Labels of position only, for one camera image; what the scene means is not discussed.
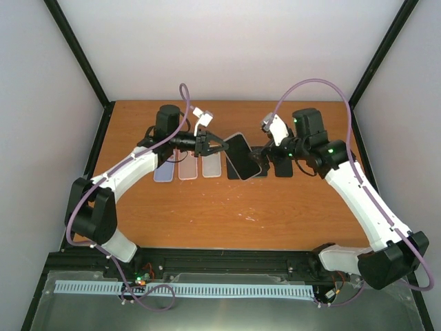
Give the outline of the cream white phone case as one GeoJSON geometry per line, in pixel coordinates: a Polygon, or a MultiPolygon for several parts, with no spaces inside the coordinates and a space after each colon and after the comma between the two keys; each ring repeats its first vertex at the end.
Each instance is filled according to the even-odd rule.
{"type": "Polygon", "coordinates": [[[202,175],[204,178],[218,178],[222,174],[221,155],[211,154],[202,157],[202,175]]]}

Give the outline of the dark green phone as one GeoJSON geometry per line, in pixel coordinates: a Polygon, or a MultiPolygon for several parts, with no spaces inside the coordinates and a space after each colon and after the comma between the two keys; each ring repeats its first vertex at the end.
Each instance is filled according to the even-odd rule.
{"type": "Polygon", "coordinates": [[[265,178],[268,175],[269,159],[262,152],[262,147],[252,146],[252,151],[249,153],[249,157],[260,166],[260,173],[256,175],[256,178],[265,178]]]}

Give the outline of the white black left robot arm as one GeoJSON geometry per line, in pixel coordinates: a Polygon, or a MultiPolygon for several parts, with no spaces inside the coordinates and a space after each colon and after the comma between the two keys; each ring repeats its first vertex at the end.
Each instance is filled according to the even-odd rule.
{"type": "Polygon", "coordinates": [[[126,158],[100,175],[91,179],[80,177],[72,184],[65,217],[69,244],[77,244],[73,236],[78,234],[84,237],[81,245],[100,248],[107,257],[118,259],[119,269],[127,277],[142,273],[143,260],[136,256],[139,247],[118,229],[118,200],[177,150],[208,157],[228,149],[227,143],[206,129],[214,118],[211,112],[195,107],[190,107],[189,112],[197,121],[181,130],[187,121],[185,113],[175,105],[161,106],[156,123],[126,158]]]}

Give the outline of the dark grey phone corner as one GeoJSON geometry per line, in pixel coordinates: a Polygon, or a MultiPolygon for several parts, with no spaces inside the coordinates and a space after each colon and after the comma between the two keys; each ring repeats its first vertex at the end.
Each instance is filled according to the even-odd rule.
{"type": "Polygon", "coordinates": [[[225,154],[238,178],[246,181],[260,174],[262,168],[250,157],[250,148],[245,136],[237,132],[227,137],[224,142],[228,145],[225,154]]]}

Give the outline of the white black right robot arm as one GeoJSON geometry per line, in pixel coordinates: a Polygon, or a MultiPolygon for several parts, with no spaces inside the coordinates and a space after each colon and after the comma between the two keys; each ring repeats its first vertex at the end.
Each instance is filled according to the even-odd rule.
{"type": "Polygon", "coordinates": [[[313,175],[340,195],[369,241],[367,248],[335,243],[316,248],[317,268],[356,274],[376,290],[415,271],[429,246],[426,234],[412,231],[397,218],[366,179],[348,143],[328,139],[319,110],[297,110],[292,117],[294,130],[274,113],[262,120],[262,131],[270,140],[252,158],[259,161],[266,154],[305,161],[313,175]]]}

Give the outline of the black phone from lilac case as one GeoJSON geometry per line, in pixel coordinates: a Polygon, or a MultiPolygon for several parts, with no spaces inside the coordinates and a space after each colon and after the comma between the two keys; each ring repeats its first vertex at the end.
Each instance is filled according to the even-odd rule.
{"type": "Polygon", "coordinates": [[[291,178],[294,175],[292,162],[285,160],[280,163],[274,163],[274,174],[278,178],[291,178]]]}

